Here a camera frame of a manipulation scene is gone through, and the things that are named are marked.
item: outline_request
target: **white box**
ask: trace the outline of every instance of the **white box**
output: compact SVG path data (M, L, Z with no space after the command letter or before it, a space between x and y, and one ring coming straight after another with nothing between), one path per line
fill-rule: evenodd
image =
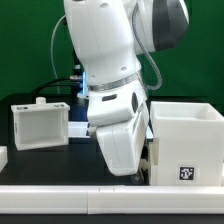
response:
M12 106L18 150L68 144L68 110L65 103Z
M150 118L154 132L151 157L158 156L151 169L153 184L221 186L221 114L205 103L152 102Z
M7 163L8 163L7 147L0 146L0 172L2 172Z

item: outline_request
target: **open white box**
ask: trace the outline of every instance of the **open white box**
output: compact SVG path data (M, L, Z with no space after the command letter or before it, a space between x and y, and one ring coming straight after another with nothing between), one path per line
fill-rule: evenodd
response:
M224 118L205 103L152 102L152 185L221 186Z
M0 186L0 198L4 214L224 214L222 186Z
M37 104L14 105L15 144L18 150L68 144L68 110L65 103L46 103L37 98Z

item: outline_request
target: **green backdrop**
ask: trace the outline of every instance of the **green backdrop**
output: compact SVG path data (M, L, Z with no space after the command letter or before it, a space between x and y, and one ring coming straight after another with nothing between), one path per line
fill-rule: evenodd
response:
M186 0L190 29L177 48L153 53L163 86L150 92L159 96L193 96L224 111L224 1ZM0 99L26 93L54 79L50 40L56 22L64 15L63 0L0 1ZM72 45L66 26L55 40L59 77L72 73ZM155 82L144 57L145 80Z

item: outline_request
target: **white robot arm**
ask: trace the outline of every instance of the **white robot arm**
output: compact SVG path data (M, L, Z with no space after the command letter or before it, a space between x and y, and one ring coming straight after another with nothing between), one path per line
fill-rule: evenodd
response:
M86 72L89 124L111 173L135 174L149 121L136 54L175 47L188 27L186 6L183 0L64 0L64 6Z

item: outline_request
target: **transparent container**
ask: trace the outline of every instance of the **transparent container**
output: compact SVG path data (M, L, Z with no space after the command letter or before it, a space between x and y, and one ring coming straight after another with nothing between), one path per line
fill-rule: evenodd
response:
M152 102L152 185L221 186L224 118L205 103Z
M18 150L68 144L68 111L65 103L45 103L12 106L15 144Z

